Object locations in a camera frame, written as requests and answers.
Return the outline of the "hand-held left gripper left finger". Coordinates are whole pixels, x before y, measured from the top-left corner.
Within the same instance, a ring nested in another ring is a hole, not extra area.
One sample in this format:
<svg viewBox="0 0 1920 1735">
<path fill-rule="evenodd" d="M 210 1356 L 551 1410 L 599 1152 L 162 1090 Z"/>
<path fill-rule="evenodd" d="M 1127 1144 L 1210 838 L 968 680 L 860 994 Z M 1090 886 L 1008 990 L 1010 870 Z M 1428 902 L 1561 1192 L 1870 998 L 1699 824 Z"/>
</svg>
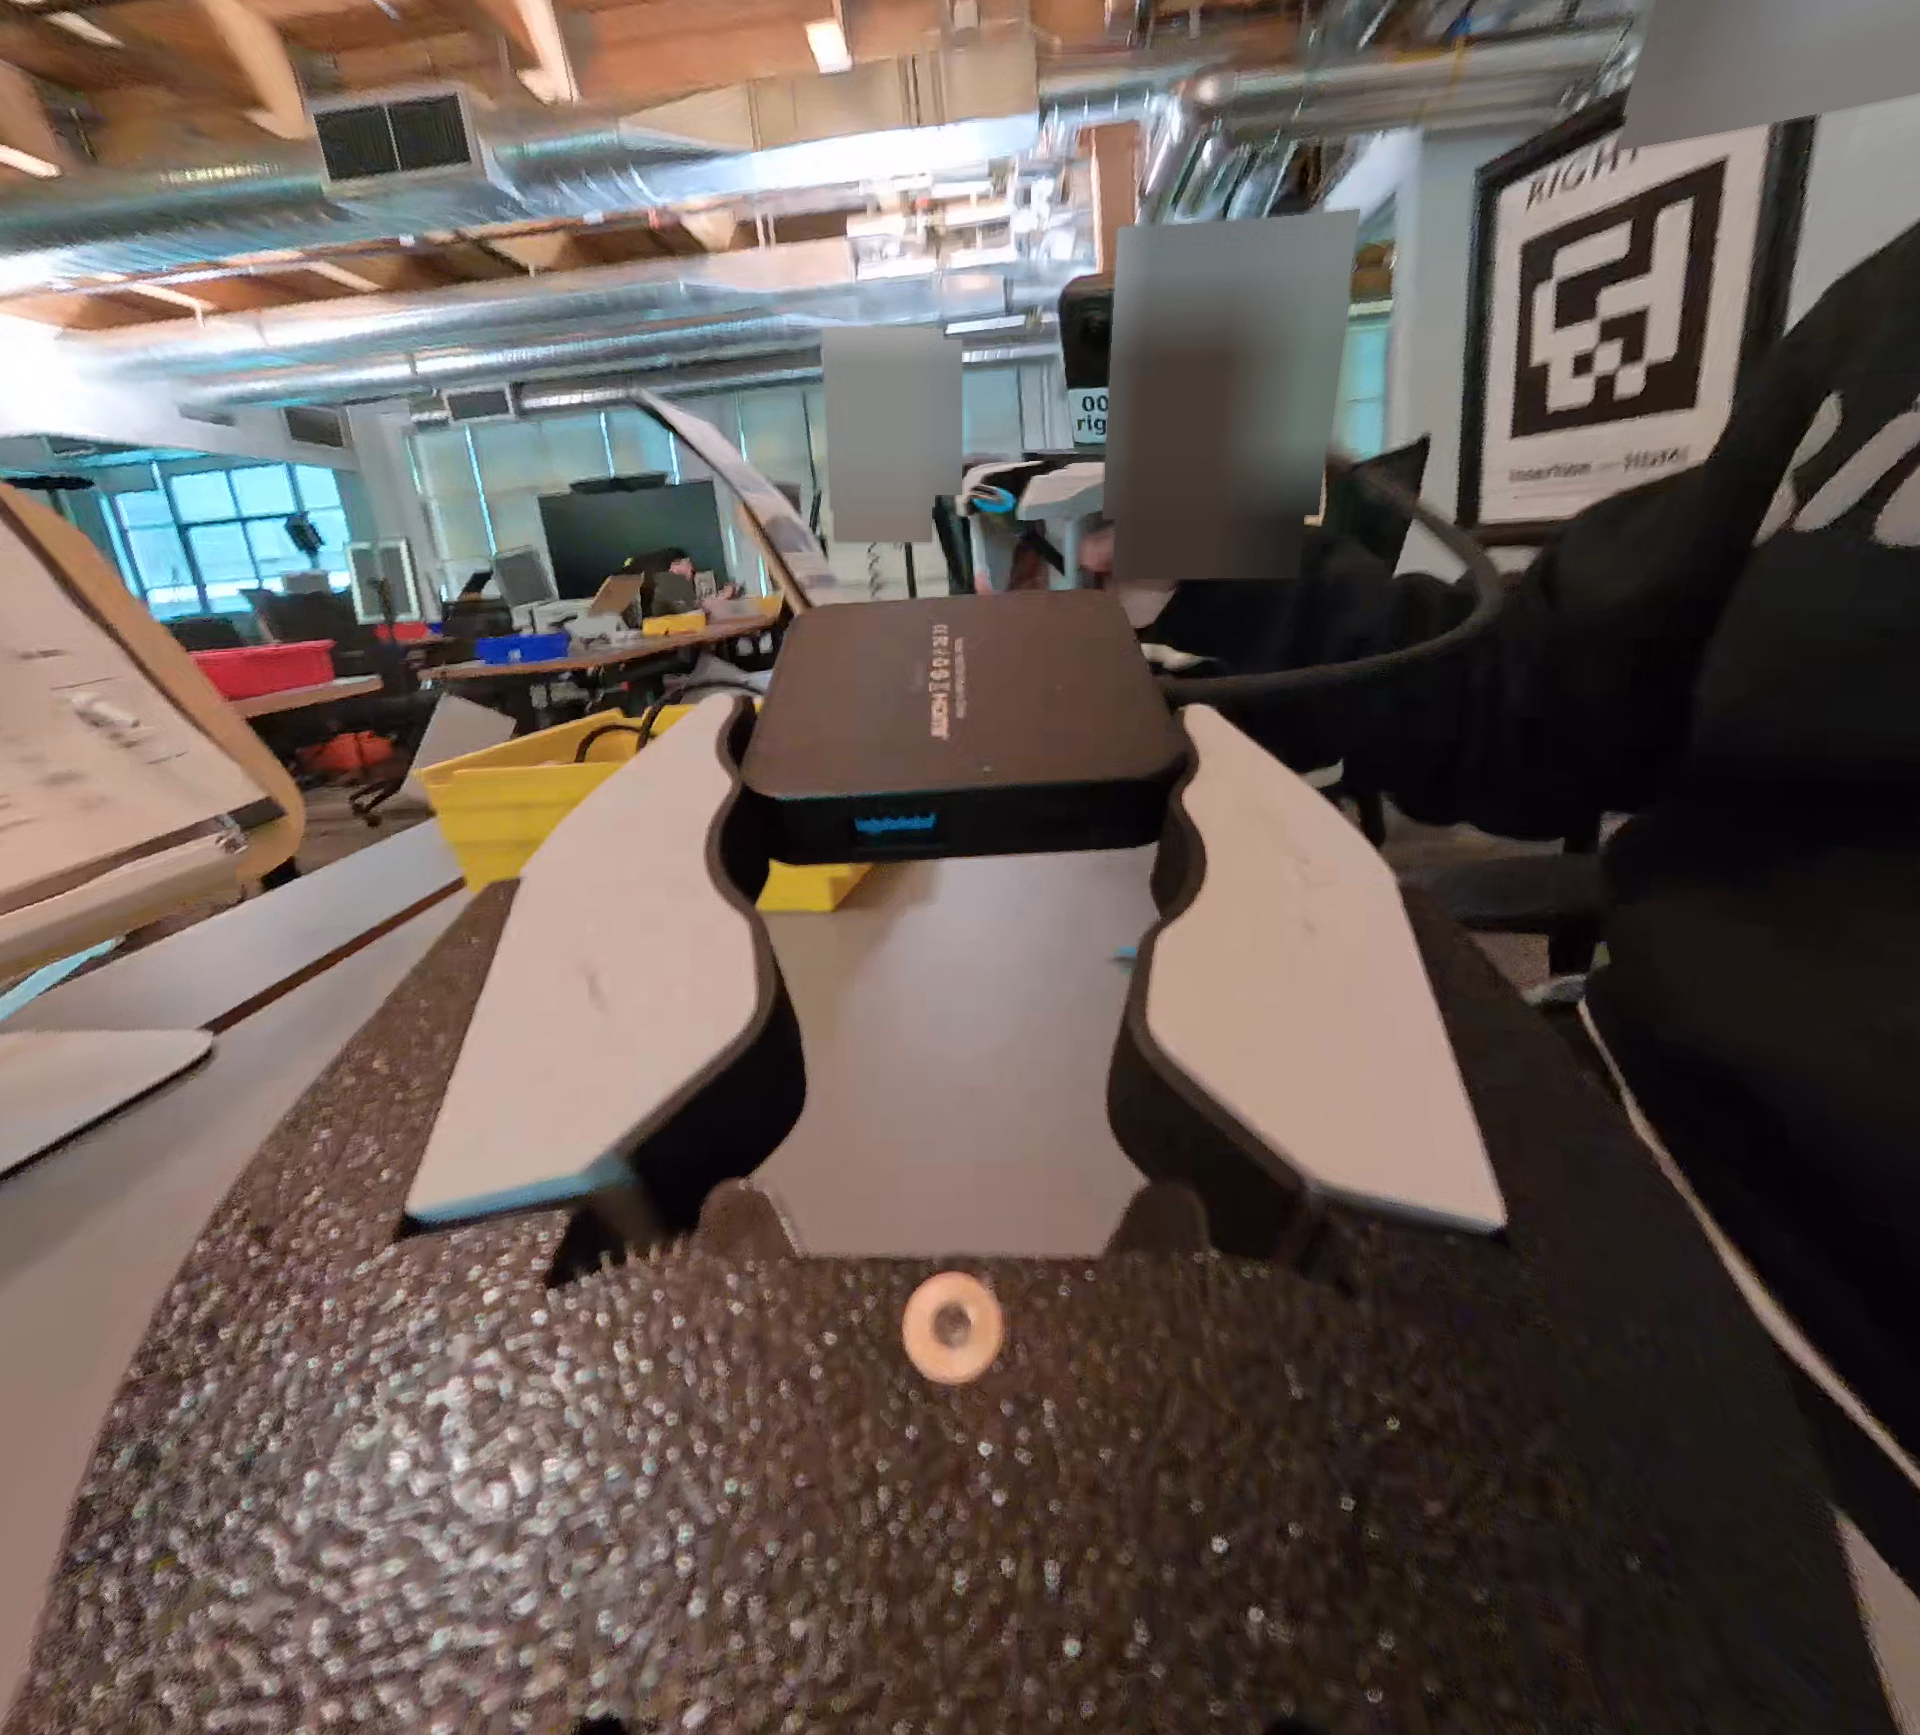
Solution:
<svg viewBox="0 0 1920 1735">
<path fill-rule="evenodd" d="M 798 1012 L 759 914 L 756 706 L 708 694 L 522 870 L 405 1200 L 409 1228 L 588 1210 L 696 1228 L 804 1114 Z"/>
</svg>

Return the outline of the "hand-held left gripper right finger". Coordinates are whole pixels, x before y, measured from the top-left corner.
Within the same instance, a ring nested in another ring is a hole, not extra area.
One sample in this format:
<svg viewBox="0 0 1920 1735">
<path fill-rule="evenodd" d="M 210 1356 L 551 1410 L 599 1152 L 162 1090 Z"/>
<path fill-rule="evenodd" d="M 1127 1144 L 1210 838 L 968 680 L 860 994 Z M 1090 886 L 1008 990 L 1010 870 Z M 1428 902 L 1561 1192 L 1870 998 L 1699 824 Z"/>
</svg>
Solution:
<svg viewBox="0 0 1920 1735">
<path fill-rule="evenodd" d="M 1403 890 L 1226 716 L 1182 716 L 1156 922 L 1108 1082 L 1118 1146 L 1212 1244 L 1302 1244 L 1327 1210 L 1499 1238 L 1509 1206 Z"/>
</svg>

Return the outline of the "yellow storage bin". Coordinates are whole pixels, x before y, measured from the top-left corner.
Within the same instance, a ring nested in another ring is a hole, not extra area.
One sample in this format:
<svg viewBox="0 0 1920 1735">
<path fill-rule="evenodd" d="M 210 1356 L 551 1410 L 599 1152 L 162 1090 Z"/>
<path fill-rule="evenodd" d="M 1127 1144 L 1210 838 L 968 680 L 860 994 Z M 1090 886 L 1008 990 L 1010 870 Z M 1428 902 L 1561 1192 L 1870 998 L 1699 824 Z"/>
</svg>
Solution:
<svg viewBox="0 0 1920 1735">
<path fill-rule="evenodd" d="M 871 864 L 769 860 L 727 832 L 738 798 L 745 692 L 683 698 L 639 720 L 588 716 L 428 768 L 423 788 L 473 890 L 534 878 L 541 892 L 596 882 L 627 906 L 831 914 Z"/>
</svg>

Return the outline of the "black rectangular hub box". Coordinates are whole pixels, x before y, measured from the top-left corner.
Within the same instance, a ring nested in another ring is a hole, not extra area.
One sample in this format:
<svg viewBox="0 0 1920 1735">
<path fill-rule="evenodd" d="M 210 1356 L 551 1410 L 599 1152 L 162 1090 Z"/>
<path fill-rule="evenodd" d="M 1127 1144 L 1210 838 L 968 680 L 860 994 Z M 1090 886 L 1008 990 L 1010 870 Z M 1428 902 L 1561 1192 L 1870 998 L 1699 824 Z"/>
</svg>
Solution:
<svg viewBox="0 0 1920 1735">
<path fill-rule="evenodd" d="M 1115 596 L 837 604 L 784 634 L 741 770 L 791 866 L 1158 842 L 1189 736 Z"/>
</svg>

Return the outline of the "grey desk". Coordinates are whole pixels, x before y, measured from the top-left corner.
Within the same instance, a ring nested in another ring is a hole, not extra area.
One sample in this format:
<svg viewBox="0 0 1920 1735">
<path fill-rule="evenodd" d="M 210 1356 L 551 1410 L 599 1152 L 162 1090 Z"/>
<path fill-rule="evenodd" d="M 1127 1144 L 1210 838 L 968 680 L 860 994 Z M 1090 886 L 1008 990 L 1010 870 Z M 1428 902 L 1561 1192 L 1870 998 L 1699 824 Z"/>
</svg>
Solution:
<svg viewBox="0 0 1920 1735">
<path fill-rule="evenodd" d="M 1090 1254 L 1141 1178 L 1107 1124 L 1150 912 L 1137 852 L 878 870 L 769 922 L 806 1112 L 764 1182 L 811 1252 Z M 194 1076 L 4 1178 L 2 1686 L 12 1706 L 98 1428 L 205 1220 L 470 894 L 428 826 L 110 958 L 31 1030 L 205 1028 Z"/>
</svg>

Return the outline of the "background work table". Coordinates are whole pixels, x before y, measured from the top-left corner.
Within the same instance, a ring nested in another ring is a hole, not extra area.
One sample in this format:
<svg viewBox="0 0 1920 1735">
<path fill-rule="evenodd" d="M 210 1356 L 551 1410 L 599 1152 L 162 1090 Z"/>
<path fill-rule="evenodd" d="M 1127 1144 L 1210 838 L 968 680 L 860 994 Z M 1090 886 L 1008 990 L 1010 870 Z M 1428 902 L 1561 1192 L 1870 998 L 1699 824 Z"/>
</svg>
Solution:
<svg viewBox="0 0 1920 1735">
<path fill-rule="evenodd" d="M 696 630 L 661 636 L 636 636 L 628 644 L 568 646 L 551 660 L 515 660 L 492 664 L 468 660 L 420 672 L 423 688 L 470 700 L 509 714 L 517 732 L 541 726 L 555 698 L 568 700 L 621 694 L 636 686 L 663 686 L 677 674 L 719 658 L 752 672 L 769 668 L 789 626 L 789 612 L 737 614 L 711 620 Z"/>
</svg>

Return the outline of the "curved grey strip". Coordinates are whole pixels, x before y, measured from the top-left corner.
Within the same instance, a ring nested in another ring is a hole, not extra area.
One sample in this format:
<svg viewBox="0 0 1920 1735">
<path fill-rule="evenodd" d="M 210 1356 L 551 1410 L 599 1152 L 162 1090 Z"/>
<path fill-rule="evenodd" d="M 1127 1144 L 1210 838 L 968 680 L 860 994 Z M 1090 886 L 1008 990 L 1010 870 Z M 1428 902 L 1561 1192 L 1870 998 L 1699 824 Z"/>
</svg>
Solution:
<svg viewBox="0 0 1920 1735">
<path fill-rule="evenodd" d="M 802 614 L 841 600 L 842 584 L 829 548 L 789 498 L 719 428 L 646 389 L 632 389 L 631 403 L 685 442 L 696 464 L 732 494 L 791 612 Z"/>
</svg>

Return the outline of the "black screen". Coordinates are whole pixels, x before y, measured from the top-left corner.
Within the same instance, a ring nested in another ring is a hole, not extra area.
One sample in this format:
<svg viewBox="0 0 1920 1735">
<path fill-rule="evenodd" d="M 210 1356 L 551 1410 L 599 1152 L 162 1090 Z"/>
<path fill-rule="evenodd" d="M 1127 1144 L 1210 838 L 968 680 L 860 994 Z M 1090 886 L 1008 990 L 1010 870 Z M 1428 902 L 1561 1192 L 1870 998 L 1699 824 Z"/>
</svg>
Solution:
<svg viewBox="0 0 1920 1735">
<path fill-rule="evenodd" d="M 541 538 L 562 598 L 591 598 L 653 556 L 685 550 L 699 574 L 734 576 L 714 486 L 634 478 L 634 488 L 568 490 L 538 498 Z"/>
</svg>

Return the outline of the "person's black clothed body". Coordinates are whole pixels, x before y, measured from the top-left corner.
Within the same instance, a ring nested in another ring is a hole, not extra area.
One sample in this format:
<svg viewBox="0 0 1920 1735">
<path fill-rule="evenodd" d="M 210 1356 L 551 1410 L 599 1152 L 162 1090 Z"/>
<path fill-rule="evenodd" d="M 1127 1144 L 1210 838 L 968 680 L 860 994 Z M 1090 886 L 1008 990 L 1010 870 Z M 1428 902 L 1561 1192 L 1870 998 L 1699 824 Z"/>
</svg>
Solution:
<svg viewBox="0 0 1920 1735">
<path fill-rule="evenodd" d="M 1840 277 L 1704 480 L 1755 488 L 1582 1010 L 1917 1600 L 1917 227 Z"/>
</svg>

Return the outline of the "red background bin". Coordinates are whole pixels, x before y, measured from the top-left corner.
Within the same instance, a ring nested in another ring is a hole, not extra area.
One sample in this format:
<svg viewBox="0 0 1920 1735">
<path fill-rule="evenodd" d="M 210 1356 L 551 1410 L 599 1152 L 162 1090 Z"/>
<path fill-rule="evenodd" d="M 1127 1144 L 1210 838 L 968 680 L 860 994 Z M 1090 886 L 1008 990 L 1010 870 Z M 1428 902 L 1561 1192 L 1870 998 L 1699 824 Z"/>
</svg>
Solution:
<svg viewBox="0 0 1920 1735">
<path fill-rule="evenodd" d="M 232 704 L 317 690 L 337 680 L 330 642 L 206 648 L 190 658 Z"/>
</svg>

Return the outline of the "white stand base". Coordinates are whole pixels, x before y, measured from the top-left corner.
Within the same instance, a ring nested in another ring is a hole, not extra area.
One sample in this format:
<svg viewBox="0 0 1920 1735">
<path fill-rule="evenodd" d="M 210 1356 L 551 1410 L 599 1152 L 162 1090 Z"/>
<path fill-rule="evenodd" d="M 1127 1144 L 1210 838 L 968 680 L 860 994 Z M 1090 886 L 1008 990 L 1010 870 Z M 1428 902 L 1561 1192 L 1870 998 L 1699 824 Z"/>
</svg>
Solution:
<svg viewBox="0 0 1920 1735">
<path fill-rule="evenodd" d="M 2 1176 L 194 1074 L 217 1042 L 205 1028 L 6 1032 Z"/>
</svg>

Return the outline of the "black white marker poster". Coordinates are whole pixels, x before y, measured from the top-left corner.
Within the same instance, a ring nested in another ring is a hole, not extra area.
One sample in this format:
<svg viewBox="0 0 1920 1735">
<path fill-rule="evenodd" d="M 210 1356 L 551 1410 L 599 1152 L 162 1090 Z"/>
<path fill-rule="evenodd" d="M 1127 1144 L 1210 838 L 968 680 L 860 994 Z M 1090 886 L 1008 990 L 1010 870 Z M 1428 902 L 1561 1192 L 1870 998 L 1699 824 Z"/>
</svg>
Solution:
<svg viewBox="0 0 1920 1735">
<path fill-rule="evenodd" d="M 1817 121 L 1634 149 L 1624 111 L 1476 173 L 1455 522 L 1485 544 L 1704 462 L 1784 333 Z"/>
</svg>

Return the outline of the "window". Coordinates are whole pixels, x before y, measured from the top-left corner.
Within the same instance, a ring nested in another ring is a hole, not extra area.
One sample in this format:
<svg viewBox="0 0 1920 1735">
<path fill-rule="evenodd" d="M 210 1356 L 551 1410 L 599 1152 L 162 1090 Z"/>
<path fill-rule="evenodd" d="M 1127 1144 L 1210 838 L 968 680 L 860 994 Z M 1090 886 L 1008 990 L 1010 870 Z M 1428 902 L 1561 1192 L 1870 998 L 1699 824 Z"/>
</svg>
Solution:
<svg viewBox="0 0 1920 1735">
<path fill-rule="evenodd" d="M 253 596 L 350 588 L 350 544 L 373 530 L 349 470 L 259 460 L 142 460 L 96 472 L 114 564 L 160 620 L 242 616 Z"/>
</svg>

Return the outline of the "ceiling vent box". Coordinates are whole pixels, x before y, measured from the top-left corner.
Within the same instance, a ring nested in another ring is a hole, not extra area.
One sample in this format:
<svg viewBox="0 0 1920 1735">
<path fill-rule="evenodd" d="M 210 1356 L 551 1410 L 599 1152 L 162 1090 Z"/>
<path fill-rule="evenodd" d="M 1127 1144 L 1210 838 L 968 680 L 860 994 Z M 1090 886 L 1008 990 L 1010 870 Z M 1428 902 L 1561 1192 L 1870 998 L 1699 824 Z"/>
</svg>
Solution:
<svg viewBox="0 0 1920 1735">
<path fill-rule="evenodd" d="M 309 113 L 330 193 L 487 173 L 468 93 L 458 87 L 327 99 Z"/>
</svg>

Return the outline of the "silver air duct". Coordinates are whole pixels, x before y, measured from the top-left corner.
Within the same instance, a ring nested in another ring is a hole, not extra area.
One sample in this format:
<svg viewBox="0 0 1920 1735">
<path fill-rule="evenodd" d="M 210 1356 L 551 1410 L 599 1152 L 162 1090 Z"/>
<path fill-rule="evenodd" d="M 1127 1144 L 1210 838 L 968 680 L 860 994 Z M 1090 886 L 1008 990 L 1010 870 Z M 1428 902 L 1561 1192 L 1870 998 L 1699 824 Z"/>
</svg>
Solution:
<svg viewBox="0 0 1920 1735">
<path fill-rule="evenodd" d="M 1071 269 L 942 271 L 848 283 L 750 281 L 746 257 L 484 283 L 153 325 L 61 343 L 74 379 L 171 389 L 205 407 L 344 405 L 643 367 L 705 351 L 804 347 L 829 329 L 1053 319 Z"/>
<path fill-rule="evenodd" d="M 643 145 L 628 117 L 561 137 L 504 141 L 478 171 L 400 173 L 371 189 L 325 181 L 321 155 L 96 173 L 4 199 L 4 261 L 27 261 L 27 283 L 64 275 L 50 261 L 130 259 L 153 275 L 162 261 L 223 261 L 274 251 L 319 253 L 428 233 L 525 221 L 627 217 L 706 203 L 800 195 L 978 171 L 1018 159 L 1042 135 L 1036 113 L 878 131 L 764 151 Z"/>
<path fill-rule="evenodd" d="M 1170 67 L 1049 85 L 1033 151 L 1060 163 L 1089 135 L 1145 141 L 1141 219 L 1266 215 L 1309 143 L 1431 127 L 1476 131 L 1557 113 L 1616 81 L 1633 31 L 1582 0 L 1323 0 L 1280 69 Z"/>
</svg>

